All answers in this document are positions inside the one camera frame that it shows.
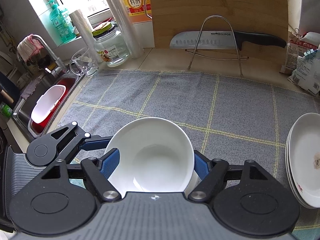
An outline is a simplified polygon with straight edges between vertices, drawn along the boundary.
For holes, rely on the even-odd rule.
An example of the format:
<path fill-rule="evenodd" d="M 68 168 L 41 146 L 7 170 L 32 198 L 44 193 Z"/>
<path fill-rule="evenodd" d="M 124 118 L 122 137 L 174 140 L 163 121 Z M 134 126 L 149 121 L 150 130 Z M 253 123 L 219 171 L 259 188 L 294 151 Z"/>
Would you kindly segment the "white bowl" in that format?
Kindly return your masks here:
<path fill-rule="evenodd" d="M 186 187 L 184 194 L 187 197 L 196 187 L 199 180 L 199 176 L 195 171 L 193 171 L 193 175 L 191 176 L 191 180 L 189 181 L 188 186 Z"/>
<path fill-rule="evenodd" d="M 121 196 L 128 192 L 184 192 L 194 172 L 194 149 L 175 123 L 141 118 L 122 127 L 106 151 L 119 150 L 119 164 L 108 178 Z"/>

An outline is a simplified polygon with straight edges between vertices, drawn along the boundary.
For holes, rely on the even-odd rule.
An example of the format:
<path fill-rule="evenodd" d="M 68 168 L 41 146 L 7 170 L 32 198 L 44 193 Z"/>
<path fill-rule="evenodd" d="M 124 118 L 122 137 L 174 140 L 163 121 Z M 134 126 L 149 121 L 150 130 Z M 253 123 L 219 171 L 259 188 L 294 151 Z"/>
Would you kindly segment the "white red plastic basin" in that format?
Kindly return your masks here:
<path fill-rule="evenodd" d="M 67 96 L 74 83 L 75 78 L 65 77 L 40 96 L 31 112 L 30 128 L 35 134 L 40 134 L 44 131 L 54 112 Z"/>

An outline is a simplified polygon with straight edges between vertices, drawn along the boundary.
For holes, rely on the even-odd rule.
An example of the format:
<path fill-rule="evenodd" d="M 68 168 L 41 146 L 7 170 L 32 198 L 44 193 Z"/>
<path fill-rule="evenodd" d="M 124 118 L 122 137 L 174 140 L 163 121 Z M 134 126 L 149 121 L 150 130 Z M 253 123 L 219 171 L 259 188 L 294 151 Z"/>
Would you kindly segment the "grey checked cloth mat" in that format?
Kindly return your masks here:
<path fill-rule="evenodd" d="M 59 124 L 76 121 L 107 136 L 137 118 L 165 118 L 207 157 L 233 164 L 253 159 L 286 183 L 286 136 L 309 112 L 319 112 L 318 99 L 268 83 L 201 72 L 101 70 Z"/>

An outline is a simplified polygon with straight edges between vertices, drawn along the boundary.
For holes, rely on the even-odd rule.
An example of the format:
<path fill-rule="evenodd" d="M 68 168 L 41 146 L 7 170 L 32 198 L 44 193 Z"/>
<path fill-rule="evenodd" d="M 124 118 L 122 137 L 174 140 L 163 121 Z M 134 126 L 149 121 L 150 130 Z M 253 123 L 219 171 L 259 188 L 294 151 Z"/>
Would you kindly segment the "metal faucet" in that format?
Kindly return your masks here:
<path fill-rule="evenodd" d="M 67 66 L 64 62 L 53 52 L 53 50 L 46 44 L 44 39 L 33 34 L 33 38 L 37 39 L 43 46 L 40 53 L 32 56 L 27 62 L 24 62 L 19 53 L 17 52 L 17 58 L 19 61 L 23 61 L 27 66 L 33 65 L 39 70 L 46 70 L 54 77 L 60 77 L 68 72 Z"/>

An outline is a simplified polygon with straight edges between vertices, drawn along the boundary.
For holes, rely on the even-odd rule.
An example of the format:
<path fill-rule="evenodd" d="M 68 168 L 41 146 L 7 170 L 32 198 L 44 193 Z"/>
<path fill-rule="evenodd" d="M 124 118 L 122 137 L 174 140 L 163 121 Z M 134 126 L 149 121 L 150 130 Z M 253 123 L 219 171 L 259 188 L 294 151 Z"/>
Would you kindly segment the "white plate stack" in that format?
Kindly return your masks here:
<path fill-rule="evenodd" d="M 319 208 L 319 114 L 306 113 L 290 128 L 285 164 L 291 190 L 300 204 Z"/>

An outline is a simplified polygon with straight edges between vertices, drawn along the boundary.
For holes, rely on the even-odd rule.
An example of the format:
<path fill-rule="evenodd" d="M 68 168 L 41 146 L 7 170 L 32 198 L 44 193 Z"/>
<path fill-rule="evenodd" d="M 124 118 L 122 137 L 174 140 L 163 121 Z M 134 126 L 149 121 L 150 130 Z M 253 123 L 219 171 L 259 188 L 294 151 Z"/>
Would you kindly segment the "glass mug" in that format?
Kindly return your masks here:
<path fill-rule="evenodd" d="M 99 67 L 91 50 L 84 47 L 72 56 L 69 68 L 75 75 L 92 76 L 98 71 Z"/>

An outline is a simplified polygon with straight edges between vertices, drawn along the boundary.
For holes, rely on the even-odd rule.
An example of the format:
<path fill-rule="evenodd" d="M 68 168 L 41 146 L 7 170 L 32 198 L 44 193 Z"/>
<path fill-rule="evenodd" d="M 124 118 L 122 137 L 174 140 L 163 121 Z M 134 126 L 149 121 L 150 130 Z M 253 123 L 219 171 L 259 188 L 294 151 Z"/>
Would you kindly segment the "pink white rag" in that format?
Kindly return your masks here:
<path fill-rule="evenodd" d="M 37 39 L 33 38 L 33 34 L 25 37 L 17 46 L 17 52 L 24 62 L 27 62 L 32 56 L 40 53 L 43 46 Z"/>

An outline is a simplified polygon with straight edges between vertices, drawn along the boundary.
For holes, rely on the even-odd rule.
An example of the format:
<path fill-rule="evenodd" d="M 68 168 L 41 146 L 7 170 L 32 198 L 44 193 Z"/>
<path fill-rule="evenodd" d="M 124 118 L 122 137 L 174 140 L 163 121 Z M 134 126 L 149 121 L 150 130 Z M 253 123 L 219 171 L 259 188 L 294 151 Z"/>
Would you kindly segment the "glass jar green lid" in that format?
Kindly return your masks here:
<path fill-rule="evenodd" d="M 99 24 L 93 29 L 92 36 L 95 51 L 108 67 L 117 67 L 130 57 L 121 32 L 112 22 L 107 21 Z"/>

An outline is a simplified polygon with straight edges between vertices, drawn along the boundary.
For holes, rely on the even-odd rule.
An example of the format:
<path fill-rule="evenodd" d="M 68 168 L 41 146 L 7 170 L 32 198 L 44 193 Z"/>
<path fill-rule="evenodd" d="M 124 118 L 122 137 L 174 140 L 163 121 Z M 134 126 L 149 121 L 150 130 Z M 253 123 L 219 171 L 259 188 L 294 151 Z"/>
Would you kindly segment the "green detergent bottle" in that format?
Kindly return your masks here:
<path fill-rule="evenodd" d="M 48 3 L 52 11 L 50 12 L 49 19 L 55 27 L 59 37 L 63 43 L 67 43 L 76 38 L 74 33 L 74 26 L 66 8 L 59 6 L 55 0 L 50 0 Z"/>

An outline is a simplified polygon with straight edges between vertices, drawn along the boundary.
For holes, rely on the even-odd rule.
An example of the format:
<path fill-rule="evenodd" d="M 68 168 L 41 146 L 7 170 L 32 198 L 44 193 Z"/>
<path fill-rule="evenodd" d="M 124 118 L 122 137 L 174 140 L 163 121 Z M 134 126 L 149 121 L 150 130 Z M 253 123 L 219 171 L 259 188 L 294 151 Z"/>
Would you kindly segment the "white food bag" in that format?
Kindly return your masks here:
<path fill-rule="evenodd" d="M 319 48 L 307 50 L 298 56 L 297 66 L 288 80 L 312 96 L 319 95 Z"/>

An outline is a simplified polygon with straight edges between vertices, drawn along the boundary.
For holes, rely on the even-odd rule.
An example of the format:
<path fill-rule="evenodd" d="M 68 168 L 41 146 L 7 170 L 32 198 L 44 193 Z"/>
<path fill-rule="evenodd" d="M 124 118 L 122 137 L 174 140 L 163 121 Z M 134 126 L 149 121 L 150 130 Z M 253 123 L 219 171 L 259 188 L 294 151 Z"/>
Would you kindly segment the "short plastic wrap roll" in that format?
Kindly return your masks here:
<path fill-rule="evenodd" d="M 90 49 L 93 53 L 94 58 L 96 59 L 97 63 L 102 63 L 103 59 L 101 56 L 95 51 L 95 39 L 92 35 L 92 25 L 89 22 L 89 19 L 83 15 L 80 9 L 75 10 L 69 14 L 74 26 L 78 30 L 80 36 L 82 37 L 86 46 Z"/>

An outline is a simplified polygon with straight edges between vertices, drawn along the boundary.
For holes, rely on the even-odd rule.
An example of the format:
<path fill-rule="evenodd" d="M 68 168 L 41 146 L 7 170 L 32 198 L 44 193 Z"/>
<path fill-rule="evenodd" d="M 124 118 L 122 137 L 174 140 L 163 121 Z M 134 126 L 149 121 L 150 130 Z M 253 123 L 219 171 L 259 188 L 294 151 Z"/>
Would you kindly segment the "tall plastic wrap roll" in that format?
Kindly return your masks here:
<path fill-rule="evenodd" d="M 143 56 L 144 50 L 139 42 L 137 32 L 130 20 L 123 0 L 106 0 L 123 39 L 133 59 Z"/>

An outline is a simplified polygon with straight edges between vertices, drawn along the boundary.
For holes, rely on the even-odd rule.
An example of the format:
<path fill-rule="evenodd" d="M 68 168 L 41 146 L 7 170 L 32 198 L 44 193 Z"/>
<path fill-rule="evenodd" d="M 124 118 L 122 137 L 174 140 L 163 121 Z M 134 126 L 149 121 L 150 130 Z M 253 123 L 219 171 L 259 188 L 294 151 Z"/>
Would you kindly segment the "bamboo cutting board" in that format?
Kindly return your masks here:
<path fill-rule="evenodd" d="M 155 47 L 183 31 L 235 30 L 288 39 L 287 0 L 151 0 Z"/>

